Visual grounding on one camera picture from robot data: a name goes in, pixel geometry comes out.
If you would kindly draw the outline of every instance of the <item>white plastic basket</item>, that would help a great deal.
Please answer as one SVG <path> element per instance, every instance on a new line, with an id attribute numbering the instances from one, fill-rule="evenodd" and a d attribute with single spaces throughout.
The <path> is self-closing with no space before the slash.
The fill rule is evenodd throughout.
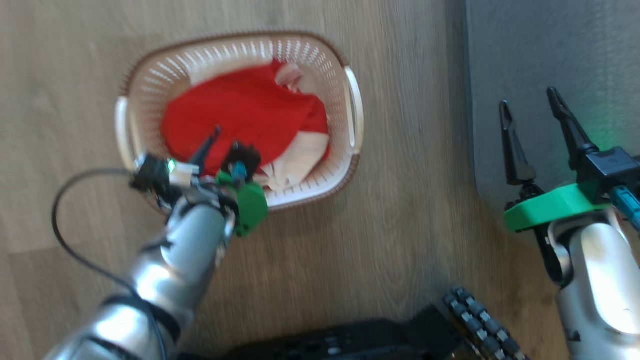
<path id="1" fill-rule="evenodd" d="M 330 156 L 307 179 L 281 192 L 266 191 L 269 210 L 327 198 L 353 177 L 364 137 L 362 98 L 345 57 L 327 40 L 299 31 L 238 33 L 175 44 L 134 64 L 116 104 L 118 147 L 124 165 L 150 152 L 169 158 L 160 125 L 169 101 L 191 88 L 194 77 L 211 78 L 229 67 L 276 58 L 296 63 L 324 103 Z"/>

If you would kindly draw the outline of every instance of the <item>gray mat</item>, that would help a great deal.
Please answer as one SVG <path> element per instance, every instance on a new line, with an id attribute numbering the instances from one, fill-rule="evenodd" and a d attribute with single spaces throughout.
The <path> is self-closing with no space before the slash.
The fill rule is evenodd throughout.
<path id="1" fill-rule="evenodd" d="M 507 99 L 544 190 L 575 174 L 546 87 L 555 86 L 602 150 L 640 154 L 640 1 L 467 1 L 476 185 L 500 212 L 505 182 L 498 104 Z"/>

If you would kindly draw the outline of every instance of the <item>green bracket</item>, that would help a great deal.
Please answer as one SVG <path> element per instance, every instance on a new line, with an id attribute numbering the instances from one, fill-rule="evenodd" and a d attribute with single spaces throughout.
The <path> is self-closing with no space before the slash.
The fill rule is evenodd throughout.
<path id="1" fill-rule="evenodd" d="M 238 190 L 234 188 L 231 175 L 222 171 L 218 172 L 216 183 L 236 194 L 239 212 L 235 229 L 237 236 L 246 236 L 267 217 L 269 206 L 267 205 L 267 198 L 264 196 L 264 190 L 259 184 L 252 181 Z"/>
<path id="2" fill-rule="evenodd" d="M 609 206 L 609 203 L 592 204 L 577 184 L 571 184 L 517 204 L 504 212 L 504 219 L 507 229 L 515 232 Z"/>

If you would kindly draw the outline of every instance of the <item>wooden floor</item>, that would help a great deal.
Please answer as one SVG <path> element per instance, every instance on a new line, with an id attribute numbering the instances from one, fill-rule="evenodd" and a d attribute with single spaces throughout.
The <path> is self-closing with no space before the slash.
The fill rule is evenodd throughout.
<path id="1" fill-rule="evenodd" d="M 274 214 L 236 240 L 185 347 L 234 345 L 352 320 L 409 318 L 455 284 L 537 359 L 566 358 L 537 249 L 478 199 L 464 89 L 463 5 L 440 0 L 0 0 L 0 359 L 38 359 L 113 285 L 71 261 L 49 223 L 72 174 L 119 165 L 113 108 L 140 52 L 204 33 L 303 27 L 349 58 L 365 146 L 332 200 Z M 163 219 L 123 180 L 81 185 L 62 231 L 126 269 Z"/>

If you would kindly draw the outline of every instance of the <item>blue connector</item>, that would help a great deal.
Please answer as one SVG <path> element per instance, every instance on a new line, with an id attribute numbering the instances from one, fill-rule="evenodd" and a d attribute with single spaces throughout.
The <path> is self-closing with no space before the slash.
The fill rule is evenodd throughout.
<path id="1" fill-rule="evenodd" d="M 611 203 L 623 213 L 634 229 L 640 234 L 640 201 L 626 186 L 617 186 L 611 190 Z"/>
<path id="2" fill-rule="evenodd" d="M 238 189 L 243 187 L 246 182 L 246 176 L 246 166 L 242 161 L 236 161 L 231 169 L 231 179 L 234 182 L 234 186 Z"/>

